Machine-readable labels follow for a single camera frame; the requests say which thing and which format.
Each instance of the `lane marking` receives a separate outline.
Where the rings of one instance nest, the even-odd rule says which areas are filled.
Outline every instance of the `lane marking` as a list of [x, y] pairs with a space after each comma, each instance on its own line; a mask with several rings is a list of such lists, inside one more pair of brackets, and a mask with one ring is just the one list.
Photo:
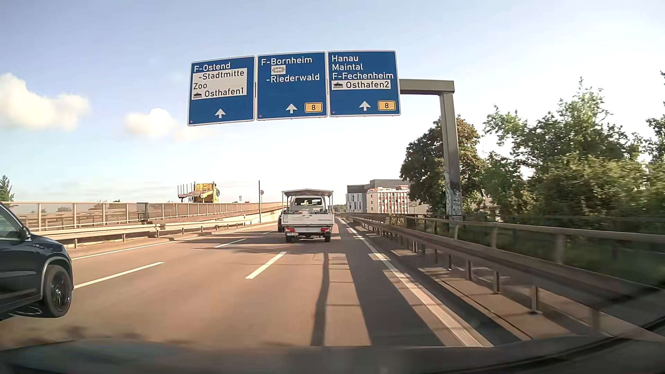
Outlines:
[[[210, 235], [206, 235], [206, 236], [216, 236], [216, 235], [232, 234], [232, 233], [234, 233], [234, 232], [239, 232], [239, 231], [248, 230], [248, 229], [250, 229], [250, 228], [241, 228], [241, 229], [234, 230], [234, 231], [218, 232], [218, 233], [216, 233], [216, 234], [210, 234]], [[139, 248], [147, 248], [147, 247], [153, 247], [153, 246], [161, 246], [161, 245], [164, 245], [164, 244], [173, 244], [173, 243], [178, 243], [178, 242], [186, 242], [186, 241], [188, 241], [188, 240], [201, 239], [201, 238], [202, 238], [202, 236], [195, 236], [195, 237], [193, 237], [193, 238], [179, 239], [179, 240], [174, 240], [174, 241], [172, 241], [172, 242], [162, 242], [162, 243], [155, 243], [155, 244], [146, 244], [145, 246], [138, 246], [138, 247], [124, 248], [124, 249], [122, 249], [122, 250], [115, 250], [115, 251], [109, 251], [109, 252], [102, 252], [102, 253], [99, 253], [99, 254], [89, 254], [89, 255], [87, 255], [87, 256], [74, 257], [74, 258], [72, 258], [72, 261], [73, 261], [73, 260], [80, 260], [80, 259], [82, 259], [82, 258], [91, 258], [91, 257], [96, 257], [96, 256], [103, 256], [103, 255], [105, 255], [105, 254], [115, 254], [115, 253], [118, 253], [118, 252], [137, 250], [137, 249], [139, 249]]]
[[85, 286], [87, 286], [87, 285], [91, 285], [91, 284], [95, 284], [95, 283], [99, 283], [99, 282], [101, 282], [101, 281], [110, 280], [110, 279], [113, 279], [113, 278], [116, 278], [116, 277], [119, 277], [119, 276], [123, 276], [123, 275], [125, 275], [125, 274], [129, 274], [129, 273], [137, 272], [137, 271], [139, 271], [139, 270], [143, 270], [143, 269], [151, 268], [151, 267], [153, 267], [153, 266], [157, 266], [157, 265], [161, 265], [161, 264], [163, 264], [163, 262], [156, 262], [156, 263], [154, 263], [154, 264], [141, 266], [140, 268], [127, 270], [126, 272], [113, 274], [112, 276], [99, 278], [98, 280], [87, 281], [87, 282], [85, 282], [85, 283], [81, 283], [81, 284], [77, 284], [77, 285], [75, 285], [75, 286], [74, 286], [74, 289], [81, 288], [81, 287], [85, 287]]
[[[349, 228], [353, 234], [358, 235], [358, 232], [353, 228]], [[467, 347], [483, 347], [483, 345], [473, 337], [465, 327], [462, 326], [453, 316], [453, 312], [448, 308], [444, 310], [442, 303], [434, 301], [430, 296], [422, 291], [418, 286], [413, 284], [408, 276], [404, 275], [402, 272], [397, 270], [395, 266], [390, 262], [390, 259], [383, 256], [379, 251], [370, 244], [366, 238], [358, 236], [358, 239], [362, 240], [363, 243], [369, 248], [376, 257], [383, 262], [383, 264], [400, 280], [402, 283], [418, 298], [422, 303], [436, 316], [441, 323], [448, 328], [448, 330], [457, 337], [460, 343], [464, 344]]]
[[247, 240], [247, 238], [242, 238], [242, 239], [234, 240], [234, 241], [232, 241], [232, 242], [228, 242], [228, 243], [220, 244], [220, 245], [218, 245], [218, 246], [215, 246], [215, 248], [228, 246], [229, 244], [242, 242], [243, 240]]
[[268, 266], [272, 265], [275, 261], [279, 260], [279, 258], [284, 256], [286, 253], [287, 253], [286, 251], [279, 252], [275, 257], [271, 258], [270, 260], [268, 260], [268, 262], [261, 265], [260, 268], [254, 270], [254, 272], [252, 274], [249, 274], [248, 276], [246, 276], [245, 279], [247, 279], [247, 280], [254, 279], [255, 276], [258, 276], [263, 270], [266, 270], [268, 268]]

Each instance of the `blue highway sign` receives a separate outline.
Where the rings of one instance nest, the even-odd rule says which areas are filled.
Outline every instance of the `blue highway sign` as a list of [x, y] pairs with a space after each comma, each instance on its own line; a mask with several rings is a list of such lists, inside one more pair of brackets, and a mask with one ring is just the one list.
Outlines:
[[326, 53], [257, 56], [256, 119], [328, 115]]
[[192, 63], [187, 125], [254, 120], [255, 57]]
[[400, 115], [395, 51], [328, 52], [330, 116]]

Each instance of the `white pickup truck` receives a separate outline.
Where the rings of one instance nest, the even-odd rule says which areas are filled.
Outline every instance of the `white pickup truck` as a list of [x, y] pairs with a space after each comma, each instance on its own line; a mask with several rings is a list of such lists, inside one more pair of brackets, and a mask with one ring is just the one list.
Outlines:
[[282, 193], [287, 197], [287, 209], [281, 215], [287, 243], [298, 237], [323, 238], [329, 242], [334, 224], [333, 191], [304, 188]]

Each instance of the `black rim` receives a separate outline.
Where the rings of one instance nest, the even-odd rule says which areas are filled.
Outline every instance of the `black rim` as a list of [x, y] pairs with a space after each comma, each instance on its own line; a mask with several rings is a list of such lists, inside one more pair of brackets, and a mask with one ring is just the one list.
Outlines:
[[71, 299], [71, 290], [67, 282], [67, 275], [57, 273], [51, 281], [51, 305], [57, 311], [65, 311]]

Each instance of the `road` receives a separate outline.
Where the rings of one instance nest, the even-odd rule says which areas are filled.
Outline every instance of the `road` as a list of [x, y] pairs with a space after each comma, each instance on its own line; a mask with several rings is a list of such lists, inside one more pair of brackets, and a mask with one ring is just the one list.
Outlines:
[[68, 314], [0, 321], [0, 347], [83, 337], [208, 347], [491, 345], [345, 223], [329, 243], [287, 244], [275, 229], [72, 250]]

